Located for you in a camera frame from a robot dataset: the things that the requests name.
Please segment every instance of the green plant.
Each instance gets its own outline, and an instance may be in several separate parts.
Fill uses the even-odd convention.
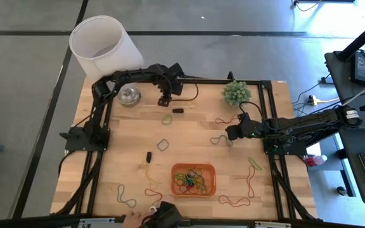
[[[245,82],[233,81],[226,84],[222,92],[224,101],[233,106],[239,106],[243,101],[248,101],[251,97],[250,91]]]

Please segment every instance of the gray floor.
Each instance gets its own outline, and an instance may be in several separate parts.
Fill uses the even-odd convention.
[[[0,30],[70,30],[81,3],[0,0]],[[343,49],[364,30],[365,3],[324,3],[305,13],[291,9],[290,4],[289,0],[90,0],[85,18],[114,16],[127,30],[285,31],[325,36],[132,37],[147,65],[179,62],[188,75],[226,78],[231,70],[237,79],[285,80],[296,100],[300,92],[328,74],[323,54]],[[0,153],[0,219],[9,217],[17,197],[67,44],[67,36],[0,37],[0,143],[6,146]],[[65,145],[58,133],[67,131],[72,123],[83,80],[84,73],[73,57],[24,211],[26,217],[49,213]],[[315,88],[303,99],[310,94],[322,100],[336,97],[330,85]],[[306,107],[305,112],[320,107]],[[311,172],[310,180],[320,218],[365,225],[365,204],[360,197],[333,193],[334,187],[342,185],[340,173]]]

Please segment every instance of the wooden tabletop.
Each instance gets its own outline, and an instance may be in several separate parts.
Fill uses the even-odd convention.
[[[276,203],[272,187],[271,172],[267,156],[264,154],[260,139],[238,139],[229,147],[221,140],[218,145],[210,142],[211,137],[225,134],[228,124],[216,124],[215,119],[230,120],[239,108],[228,106],[222,100],[224,85],[198,84],[199,96],[192,103],[172,102],[168,108],[157,106],[160,91],[149,83],[138,84],[141,100],[133,108],[126,108],[114,99],[110,119],[111,138],[108,150],[104,153],[99,184],[93,213],[101,216],[122,216],[133,211],[147,211],[157,196],[147,196],[144,190],[149,188],[142,161],[146,153],[153,153],[149,176],[158,182],[157,191],[168,201],[174,203],[181,215],[191,219],[277,219]],[[250,101],[259,104],[257,86],[248,86],[252,92]],[[276,109],[279,117],[293,118],[290,95],[286,82],[272,82]],[[180,97],[192,98],[196,93],[194,84],[185,84]],[[264,91],[267,112],[269,109],[267,91]],[[81,92],[74,122],[82,120],[91,111],[93,98],[91,82],[86,80]],[[256,107],[243,106],[252,119],[261,121]],[[175,113],[172,123],[163,125],[161,119],[172,113],[173,108],[184,108],[184,113]],[[169,147],[159,151],[157,144],[166,139]],[[250,206],[232,207],[219,203],[219,196],[226,195],[233,202],[248,194],[247,176],[248,157],[262,167],[255,171],[250,184],[254,198]],[[85,151],[72,154],[64,162],[54,195],[51,212],[64,206],[80,184],[82,169],[86,158]],[[286,156],[291,188],[309,213],[316,216],[316,209],[304,163],[296,156]],[[216,193],[208,198],[178,198],[172,195],[171,168],[176,163],[206,163],[215,167]],[[130,209],[117,201],[119,184],[125,186],[123,200],[135,199],[137,205]],[[285,215],[288,216],[286,198],[281,191]],[[87,196],[83,209],[86,211]]]

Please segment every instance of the orange bin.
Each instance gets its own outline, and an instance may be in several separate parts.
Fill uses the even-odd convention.
[[[175,164],[171,169],[171,191],[175,196],[213,196],[215,168],[209,164]]]

